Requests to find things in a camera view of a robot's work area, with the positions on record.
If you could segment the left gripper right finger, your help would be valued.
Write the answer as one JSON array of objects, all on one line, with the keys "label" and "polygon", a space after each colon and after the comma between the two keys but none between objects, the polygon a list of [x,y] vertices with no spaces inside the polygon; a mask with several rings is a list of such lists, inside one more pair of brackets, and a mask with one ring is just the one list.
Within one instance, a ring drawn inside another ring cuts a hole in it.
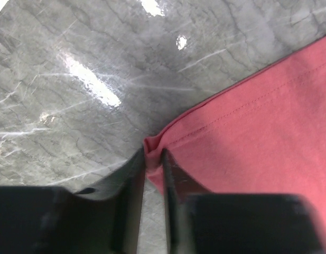
[{"label": "left gripper right finger", "polygon": [[323,253],[313,208],[290,194],[217,194],[164,150],[168,253]]}]

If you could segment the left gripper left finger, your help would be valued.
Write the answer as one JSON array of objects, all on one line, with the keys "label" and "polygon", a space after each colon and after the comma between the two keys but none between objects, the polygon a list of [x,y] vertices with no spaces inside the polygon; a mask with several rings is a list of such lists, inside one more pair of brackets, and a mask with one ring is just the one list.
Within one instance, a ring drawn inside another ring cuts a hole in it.
[{"label": "left gripper left finger", "polygon": [[145,159],[78,192],[60,186],[0,186],[0,253],[136,253]]}]

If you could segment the salmon pink t shirt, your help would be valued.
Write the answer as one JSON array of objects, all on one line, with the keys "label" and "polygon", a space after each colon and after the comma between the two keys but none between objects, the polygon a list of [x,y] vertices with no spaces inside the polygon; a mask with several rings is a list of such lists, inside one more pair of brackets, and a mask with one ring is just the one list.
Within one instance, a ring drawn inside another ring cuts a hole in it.
[{"label": "salmon pink t shirt", "polygon": [[326,231],[326,36],[186,111],[144,140],[146,175],[160,156],[217,193],[296,193]]}]

